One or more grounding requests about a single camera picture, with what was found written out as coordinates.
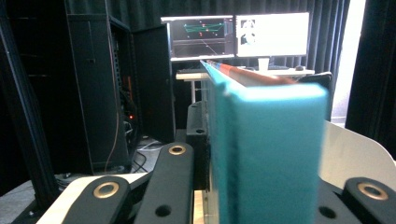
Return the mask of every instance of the monitor screen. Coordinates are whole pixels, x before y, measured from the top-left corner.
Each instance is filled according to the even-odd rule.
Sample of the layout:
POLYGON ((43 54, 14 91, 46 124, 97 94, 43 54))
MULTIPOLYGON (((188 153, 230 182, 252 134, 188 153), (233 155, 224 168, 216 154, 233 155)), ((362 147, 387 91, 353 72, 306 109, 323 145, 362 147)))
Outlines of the monitor screen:
POLYGON ((309 13, 235 16, 236 56, 305 55, 309 13))
POLYGON ((171 61, 234 56, 233 16, 163 17, 168 23, 171 61))

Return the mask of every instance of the teal foam block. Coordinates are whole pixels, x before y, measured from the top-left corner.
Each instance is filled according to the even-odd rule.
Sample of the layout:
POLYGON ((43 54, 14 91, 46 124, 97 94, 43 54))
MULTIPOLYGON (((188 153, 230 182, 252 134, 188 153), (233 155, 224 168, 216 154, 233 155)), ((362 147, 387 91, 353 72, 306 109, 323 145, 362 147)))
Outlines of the teal foam block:
POLYGON ((219 223, 313 223, 327 92, 245 88, 203 64, 219 223))

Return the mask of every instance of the floor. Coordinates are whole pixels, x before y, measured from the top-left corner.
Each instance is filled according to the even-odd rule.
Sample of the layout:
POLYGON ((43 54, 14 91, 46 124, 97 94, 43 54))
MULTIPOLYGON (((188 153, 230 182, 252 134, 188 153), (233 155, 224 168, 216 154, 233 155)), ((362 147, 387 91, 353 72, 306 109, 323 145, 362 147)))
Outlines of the floor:
MULTIPOLYGON (((145 173, 154 169, 162 143, 147 137, 142 138, 134 158, 131 173, 145 173)), ((120 169, 108 173, 116 174, 120 169)), ((85 175, 68 174, 56 175, 60 188, 71 181, 85 175)), ((11 223, 35 198, 35 191, 31 181, 27 181, 14 190, 0 197, 0 224, 11 223)))

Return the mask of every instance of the black pole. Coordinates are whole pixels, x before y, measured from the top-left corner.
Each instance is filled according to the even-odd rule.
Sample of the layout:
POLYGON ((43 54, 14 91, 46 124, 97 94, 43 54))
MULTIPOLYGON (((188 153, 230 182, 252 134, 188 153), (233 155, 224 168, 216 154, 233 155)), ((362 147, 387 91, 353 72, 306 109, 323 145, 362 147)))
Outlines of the black pole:
POLYGON ((40 210, 49 208, 59 196, 50 164, 50 154, 35 93, 21 64, 6 13, 0 0, 0 88, 6 96, 22 155, 35 189, 40 210))

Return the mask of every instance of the cable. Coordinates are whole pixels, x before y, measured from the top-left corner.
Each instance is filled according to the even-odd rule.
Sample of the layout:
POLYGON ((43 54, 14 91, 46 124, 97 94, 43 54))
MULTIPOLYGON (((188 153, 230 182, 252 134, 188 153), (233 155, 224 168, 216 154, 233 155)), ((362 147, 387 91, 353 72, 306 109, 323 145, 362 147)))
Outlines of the cable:
POLYGON ((160 150, 163 147, 156 147, 156 148, 148 148, 148 149, 138 149, 137 151, 155 151, 155 150, 160 150))
POLYGON ((145 165, 146 161, 148 160, 148 158, 143 155, 140 152, 136 152, 137 154, 139 154, 140 156, 142 156, 144 158, 144 161, 142 164, 137 163, 137 161, 134 161, 134 163, 136 163, 136 165, 138 166, 138 168, 133 172, 133 174, 135 174, 137 171, 139 171, 140 169, 144 170, 146 173, 148 173, 148 170, 146 170, 143 166, 145 165))
POLYGON ((159 141, 151 142, 151 143, 149 143, 149 144, 147 144, 147 145, 145 145, 145 146, 143 146, 141 148, 138 148, 137 150, 145 149, 146 147, 152 146, 152 145, 157 144, 157 143, 160 143, 160 142, 159 141))

